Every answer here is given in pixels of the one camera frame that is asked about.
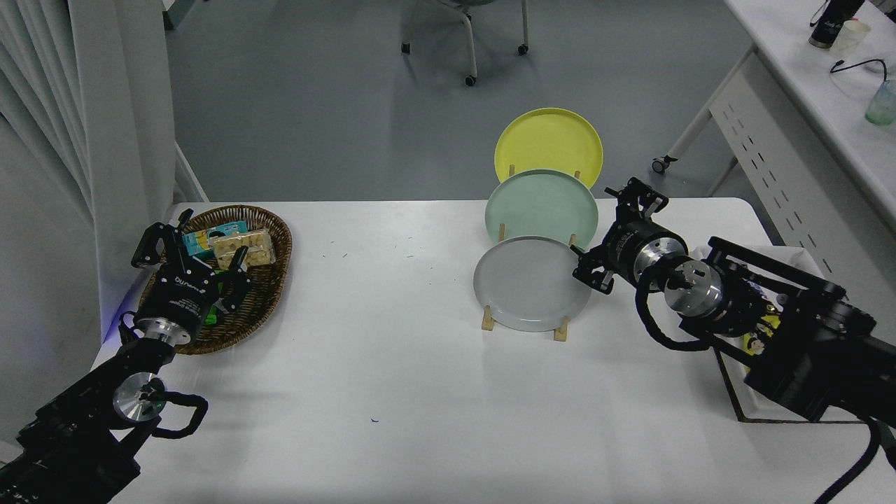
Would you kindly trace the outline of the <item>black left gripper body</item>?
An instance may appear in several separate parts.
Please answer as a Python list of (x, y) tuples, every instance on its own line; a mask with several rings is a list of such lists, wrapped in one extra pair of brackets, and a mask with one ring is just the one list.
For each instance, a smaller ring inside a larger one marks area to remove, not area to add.
[(203, 262), (163, 265), (143, 301), (143, 319), (165, 319), (185, 330), (199, 330), (218, 299), (214, 269)]

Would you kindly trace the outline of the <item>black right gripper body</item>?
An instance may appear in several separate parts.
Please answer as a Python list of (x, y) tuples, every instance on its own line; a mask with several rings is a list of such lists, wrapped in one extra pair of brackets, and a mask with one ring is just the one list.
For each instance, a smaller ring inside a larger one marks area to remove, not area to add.
[(627, 283), (636, 285), (643, 272), (663, 255), (663, 227), (653, 221), (615, 223), (605, 236), (607, 266)]

